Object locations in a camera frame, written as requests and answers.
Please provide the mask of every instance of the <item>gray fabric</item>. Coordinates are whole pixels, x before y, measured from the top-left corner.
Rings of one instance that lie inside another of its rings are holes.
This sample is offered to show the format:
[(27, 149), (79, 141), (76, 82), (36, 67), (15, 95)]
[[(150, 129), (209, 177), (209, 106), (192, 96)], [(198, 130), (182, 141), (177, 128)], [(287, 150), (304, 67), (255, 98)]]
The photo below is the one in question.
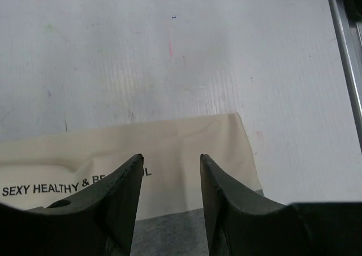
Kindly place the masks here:
[(208, 256), (204, 211), (159, 216), (137, 221), (132, 256)]

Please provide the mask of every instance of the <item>metal rail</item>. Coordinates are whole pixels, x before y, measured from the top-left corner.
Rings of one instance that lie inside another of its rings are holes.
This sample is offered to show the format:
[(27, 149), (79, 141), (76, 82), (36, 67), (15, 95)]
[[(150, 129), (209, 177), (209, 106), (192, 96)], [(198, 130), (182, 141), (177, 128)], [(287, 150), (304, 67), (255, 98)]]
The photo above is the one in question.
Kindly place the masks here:
[(329, 5), (362, 149), (362, 23), (348, 18), (344, 0), (329, 0)]

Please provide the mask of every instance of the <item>pink mark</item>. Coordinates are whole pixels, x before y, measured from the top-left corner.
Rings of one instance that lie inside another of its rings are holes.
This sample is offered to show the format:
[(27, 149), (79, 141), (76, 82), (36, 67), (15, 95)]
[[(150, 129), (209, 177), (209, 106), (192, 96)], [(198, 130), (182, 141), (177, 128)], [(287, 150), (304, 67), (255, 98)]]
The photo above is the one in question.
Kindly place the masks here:
[(264, 134), (262, 133), (262, 131), (256, 131), (255, 133), (256, 133), (256, 138), (264, 141)]
[(169, 28), (169, 25), (167, 25), (167, 33), (169, 34), (169, 53), (170, 53), (170, 57), (173, 57), (174, 54), (172, 53), (172, 46), (171, 46), (171, 38), (170, 38), (170, 28)]

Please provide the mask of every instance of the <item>black plastic jaw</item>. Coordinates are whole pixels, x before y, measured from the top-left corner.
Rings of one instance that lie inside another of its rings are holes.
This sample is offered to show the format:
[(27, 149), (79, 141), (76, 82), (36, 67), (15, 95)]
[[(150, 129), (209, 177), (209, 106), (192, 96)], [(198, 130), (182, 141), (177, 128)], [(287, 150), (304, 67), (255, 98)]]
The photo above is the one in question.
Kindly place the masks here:
[(0, 255), (129, 255), (142, 176), (138, 154), (48, 208), (22, 211), (0, 204)]
[(362, 203), (276, 203), (201, 155), (211, 256), (362, 255)]

